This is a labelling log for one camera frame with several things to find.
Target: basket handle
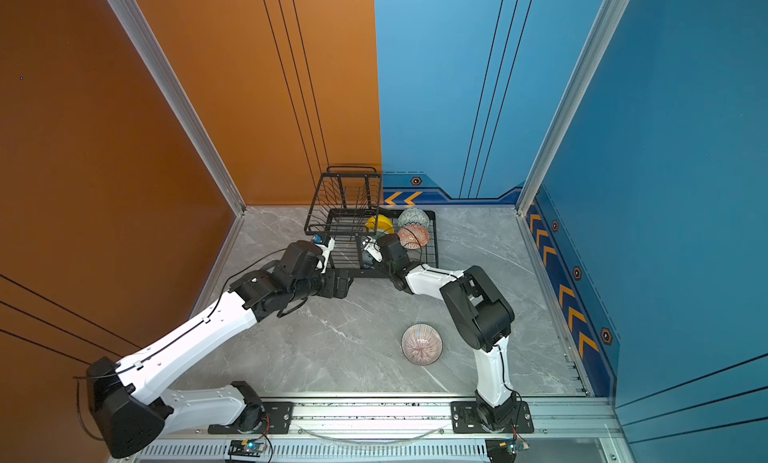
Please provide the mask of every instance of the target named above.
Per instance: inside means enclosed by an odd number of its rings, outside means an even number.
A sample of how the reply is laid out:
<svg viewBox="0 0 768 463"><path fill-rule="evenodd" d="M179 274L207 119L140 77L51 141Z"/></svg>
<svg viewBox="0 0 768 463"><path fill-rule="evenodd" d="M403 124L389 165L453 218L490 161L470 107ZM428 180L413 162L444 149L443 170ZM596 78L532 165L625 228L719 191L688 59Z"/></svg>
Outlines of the basket handle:
<svg viewBox="0 0 768 463"><path fill-rule="evenodd" d="M369 167L366 165L329 165L326 168L326 173L333 173L331 171L332 168L355 168L355 169L364 169L364 170L371 170L374 173L378 173L379 170L376 170L374 167Z"/></svg>

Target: dish rack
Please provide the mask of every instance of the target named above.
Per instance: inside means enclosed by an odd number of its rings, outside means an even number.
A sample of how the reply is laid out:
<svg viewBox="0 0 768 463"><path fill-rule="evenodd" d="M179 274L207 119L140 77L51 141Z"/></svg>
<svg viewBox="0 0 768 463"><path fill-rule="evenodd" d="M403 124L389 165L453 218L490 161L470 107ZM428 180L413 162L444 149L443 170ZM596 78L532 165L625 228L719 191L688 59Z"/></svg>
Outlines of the dish rack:
<svg viewBox="0 0 768 463"><path fill-rule="evenodd" d="M304 233L326 232L336 240L331 252L331 268L348 269L356 278L386 278L371 265L370 257L362 252L362 241L376 237L379 217L392 221L399 230L397 218L403 210L381 208L382 175L374 167L357 165L331 166L320 176L306 216ZM437 225L434 211L429 217L429 242L421 250L408 251L411 259L438 268ZM372 220L370 228L366 223Z"/></svg>

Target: brown wall panel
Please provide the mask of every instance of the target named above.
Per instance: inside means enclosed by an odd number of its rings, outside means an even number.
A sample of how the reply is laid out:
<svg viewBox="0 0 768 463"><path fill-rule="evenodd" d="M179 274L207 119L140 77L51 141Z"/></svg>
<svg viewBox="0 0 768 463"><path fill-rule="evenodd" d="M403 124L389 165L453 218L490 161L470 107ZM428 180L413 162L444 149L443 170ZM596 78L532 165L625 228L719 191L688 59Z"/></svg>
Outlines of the brown wall panel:
<svg viewBox="0 0 768 463"><path fill-rule="evenodd" d="M137 1L247 204L381 167L373 0Z"/></svg>
<svg viewBox="0 0 768 463"><path fill-rule="evenodd" d="M105 0L0 2L0 273L146 345L186 320L234 216ZM0 301L135 351L4 279ZM6 305L0 329L117 358ZM103 461L74 412L86 365L0 349L3 460Z"/></svg>

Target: yellow arrow marking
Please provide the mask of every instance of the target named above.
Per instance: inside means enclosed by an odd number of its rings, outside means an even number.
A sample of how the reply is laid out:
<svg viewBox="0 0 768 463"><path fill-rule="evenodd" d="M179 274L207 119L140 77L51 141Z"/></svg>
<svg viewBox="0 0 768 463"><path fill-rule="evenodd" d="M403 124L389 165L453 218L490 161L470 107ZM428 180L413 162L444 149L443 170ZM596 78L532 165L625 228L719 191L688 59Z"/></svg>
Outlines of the yellow arrow marking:
<svg viewBox="0 0 768 463"><path fill-rule="evenodd" d="M398 198L398 197L400 196L400 194L401 194L401 193L402 193L402 191L396 191L395 193L393 193L393 194L392 194L392 196L391 196L391 197L389 197L389 198L387 198L386 200L384 200L384 202L385 202L386 204L388 204L388 205L392 205L392 206L394 207L394 206L396 205L396 203L395 203L395 201L394 201L394 200L395 200L395 198Z"/></svg>
<svg viewBox="0 0 768 463"><path fill-rule="evenodd" d="M581 356L581 359L584 359L584 343L587 343L592 348L594 348L594 351L599 352L598 344L593 342L588 336L585 334L579 332L578 334L578 354Z"/></svg>
<svg viewBox="0 0 768 463"><path fill-rule="evenodd" d="M563 307L563 293L567 295L571 295L574 298L576 298L576 295L574 295L573 291L570 288L568 288L565 285L560 285L560 307L561 308Z"/></svg>
<svg viewBox="0 0 768 463"><path fill-rule="evenodd" d="M422 191L417 191L416 193L414 193L414 194L413 194L413 195L411 195L410 197L406 198L406 203L408 203L408 204L409 204L409 205L411 205L411 206L415 205L415 204L413 203L413 199L414 199L414 198L416 198L418 195L420 195L420 194L422 194L422 193L423 193Z"/></svg>
<svg viewBox="0 0 768 463"><path fill-rule="evenodd" d="M554 248L544 245L544 267L547 266L547 253L552 253L553 255L558 254L558 252L554 251Z"/></svg>
<svg viewBox="0 0 768 463"><path fill-rule="evenodd" d="M536 230L536 248L541 248L542 236L548 237L549 233L544 230Z"/></svg>
<svg viewBox="0 0 768 463"><path fill-rule="evenodd" d="M584 318L584 315L582 315L581 313L579 313L573 308L569 308L568 309L568 328L570 328L571 331L574 330L574 316L576 318L579 318L584 323L587 323L587 319Z"/></svg>
<svg viewBox="0 0 768 463"><path fill-rule="evenodd" d="M541 221L542 218L538 215L531 215L531 235L533 235L533 220L539 220Z"/></svg>

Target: blue wall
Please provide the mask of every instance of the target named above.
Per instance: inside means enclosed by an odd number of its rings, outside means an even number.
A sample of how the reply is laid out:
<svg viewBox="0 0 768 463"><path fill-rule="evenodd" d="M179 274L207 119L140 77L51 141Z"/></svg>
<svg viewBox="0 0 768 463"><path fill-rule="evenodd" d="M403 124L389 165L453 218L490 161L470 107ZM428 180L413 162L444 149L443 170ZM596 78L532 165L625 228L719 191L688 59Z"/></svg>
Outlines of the blue wall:
<svg viewBox="0 0 768 463"><path fill-rule="evenodd" d="M519 185L601 3L376 0L385 172L426 174L453 198Z"/></svg>
<svg viewBox="0 0 768 463"><path fill-rule="evenodd" d="M768 415L766 8L631 0L544 180L620 340L641 463L730 458L735 431L768 460L764 421L701 431Z"/></svg>

